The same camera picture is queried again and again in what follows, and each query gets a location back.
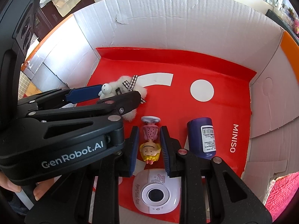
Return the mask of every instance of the blue gripper pad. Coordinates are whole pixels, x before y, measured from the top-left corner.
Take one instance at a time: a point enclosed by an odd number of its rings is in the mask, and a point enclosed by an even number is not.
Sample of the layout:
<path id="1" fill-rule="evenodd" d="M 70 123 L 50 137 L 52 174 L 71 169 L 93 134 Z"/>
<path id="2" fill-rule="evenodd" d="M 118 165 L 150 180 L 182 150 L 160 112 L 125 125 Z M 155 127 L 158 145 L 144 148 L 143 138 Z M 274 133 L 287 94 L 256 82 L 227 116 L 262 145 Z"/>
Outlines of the blue gripper pad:
<path id="1" fill-rule="evenodd" d="M 138 145 L 139 145 L 139 128 L 137 126 L 134 126 L 132 129 L 132 132 L 135 132 L 133 145 L 132 145 L 132 152 L 130 155 L 130 168 L 129 168 L 129 175 L 132 176 L 133 172 L 135 171 L 136 166 L 136 159 L 137 159 L 137 153 L 138 153 Z"/>
<path id="2" fill-rule="evenodd" d="M 99 92 L 102 90 L 102 85 L 94 85 L 90 87 L 81 87 L 71 89 L 68 95 L 65 96 L 67 102 L 77 104 L 91 99 L 98 98 Z"/>
<path id="3" fill-rule="evenodd" d="M 169 176 L 170 175 L 170 158 L 169 158 L 167 145 L 165 142 L 163 128 L 160 128 L 160 143 L 161 143 L 161 150 L 162 150 L 165 171 L 167 172 L 167 175 Z"/>

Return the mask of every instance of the my melody speaker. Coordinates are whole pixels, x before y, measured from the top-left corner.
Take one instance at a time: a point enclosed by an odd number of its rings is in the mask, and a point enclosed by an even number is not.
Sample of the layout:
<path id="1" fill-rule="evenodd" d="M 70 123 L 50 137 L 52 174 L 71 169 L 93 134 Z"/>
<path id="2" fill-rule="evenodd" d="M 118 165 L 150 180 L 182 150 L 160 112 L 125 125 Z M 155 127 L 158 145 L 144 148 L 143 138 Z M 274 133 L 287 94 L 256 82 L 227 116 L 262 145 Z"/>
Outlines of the my melody speaker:
<path id="1" fill-rule="evenodd" d="M 162 168 L 143 170 L 134 178 L 132 193 L 134 204 L 141 212 L 169 213 L 179 204 L 181 178 L 169 178 Z"/>

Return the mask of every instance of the checkered ribbon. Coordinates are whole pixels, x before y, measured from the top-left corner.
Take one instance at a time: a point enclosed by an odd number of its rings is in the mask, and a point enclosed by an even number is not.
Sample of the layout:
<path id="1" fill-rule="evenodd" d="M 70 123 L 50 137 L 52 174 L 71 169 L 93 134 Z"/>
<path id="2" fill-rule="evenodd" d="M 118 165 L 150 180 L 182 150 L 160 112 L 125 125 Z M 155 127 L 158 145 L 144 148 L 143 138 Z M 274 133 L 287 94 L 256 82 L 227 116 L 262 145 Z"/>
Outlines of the checkered ribbon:
<path id="1" fill-rule="evenodd" d="M 130 81 L 130 83 L 126 80 L 123 82 L 123 85 L 126 87 L 126 89 L 129 91 L 129 92 L 132 92 L 134 90 L 134 87 L 135 87 L 135 84 L 137 82 L 137 78 L 138 76 L 137 75 L 134 75 Z M 141 98 L 141 102 L 142 104 L 146 103 L 146 101 Z"/>

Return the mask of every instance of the finger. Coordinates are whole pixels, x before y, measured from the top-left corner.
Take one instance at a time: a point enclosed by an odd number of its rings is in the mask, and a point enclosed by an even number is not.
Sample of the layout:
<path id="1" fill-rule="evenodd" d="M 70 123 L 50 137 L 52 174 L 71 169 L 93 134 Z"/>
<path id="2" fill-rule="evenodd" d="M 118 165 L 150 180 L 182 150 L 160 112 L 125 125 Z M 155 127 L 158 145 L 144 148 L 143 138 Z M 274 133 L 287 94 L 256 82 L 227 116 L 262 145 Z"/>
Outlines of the finger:
<path id="1" fill-rule="evenodd" d="M 5 175 L 3 172 L 0 172 L 0 186 L 4 189 L 20 193 L 21 187 L 18 185 L 13 184 Z"/>
<path id="2" fill-rule="evenodd" d="M 39 200 L 54 184 L 54 179 L 48 179 L 39 183 L 34 189 L 33 194 L 36 200 Z"/>

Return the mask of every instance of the bottle label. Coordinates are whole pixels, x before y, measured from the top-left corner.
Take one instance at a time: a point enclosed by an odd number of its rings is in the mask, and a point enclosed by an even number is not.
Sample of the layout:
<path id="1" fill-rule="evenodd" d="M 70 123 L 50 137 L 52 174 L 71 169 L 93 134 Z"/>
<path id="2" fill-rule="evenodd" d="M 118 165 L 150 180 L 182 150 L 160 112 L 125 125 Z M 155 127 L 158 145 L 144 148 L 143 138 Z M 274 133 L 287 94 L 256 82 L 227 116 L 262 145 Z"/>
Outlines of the bottle label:
<path id="1" fill-rule="evenodd" d="M 204 152 L 216 151 L 214 129 L 212 125 L 201 127 L 202 148 Z"/>

